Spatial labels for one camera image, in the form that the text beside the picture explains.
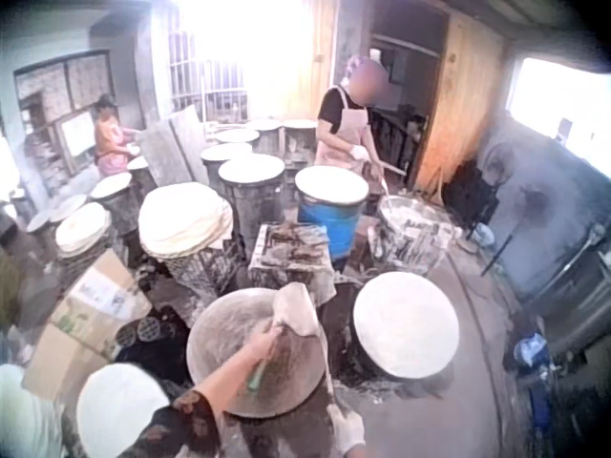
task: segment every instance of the wooden wall panel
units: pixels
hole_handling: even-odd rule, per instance
[[[475,156],[498,101],[503,49],[500,35],[469,16],[451,13],[417,189],[433,191],[439,171],[450,181],[456,167]]]

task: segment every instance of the black shirt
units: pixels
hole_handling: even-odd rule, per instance
[[[337,134],[342,122],[342,110],[344,110],[344,101],[340,95],[340,91],[343,91],[346,95],[346,102],[348,108],[352,110],[363,110],[365,107],[358,105],[352,101],[350,96],[343,89],[331,88],[325,94],[323,103],[321,104],[321,111],[318,113],[318,118],[323,121],[330,122],[332,124],[330,132]],[[371,111],[367,108],[368,124],[371,123]]]

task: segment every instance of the woman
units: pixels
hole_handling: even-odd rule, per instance
[[[250,340],[207,379],[187,391],[171,406],[155,412],[136,442],[120,458],[174,457],[183,445],[202,456],[215,456],[221,449],[217,419],[228,408],[257,364],[268,357],[281,334],[281,327],[255,331]],[[365,430],[356,413],[346,417],[328,407],[337,448],[347,458],[365,458]]]
[[[118,125],[116,104],[108,94],[97,100],[95,110],[95,163],[99,172],[103,177],[127,172],[127,163],[134,156],[125,146],[128,141],[126,137],[133,137],[138,131]]]
[[[389,76],[377,62],[352,56],[340,86],[328,90],[318,114],[316,151],[318,165],[334,165],[363,173],[370,162],[373,178],[381,182],[384,169],[373,143],[366,108],[375,104],[388,85]]]

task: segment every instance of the bright window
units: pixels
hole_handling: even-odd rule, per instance
[[[524,59],[509,111],[611,177],[611,75]]]

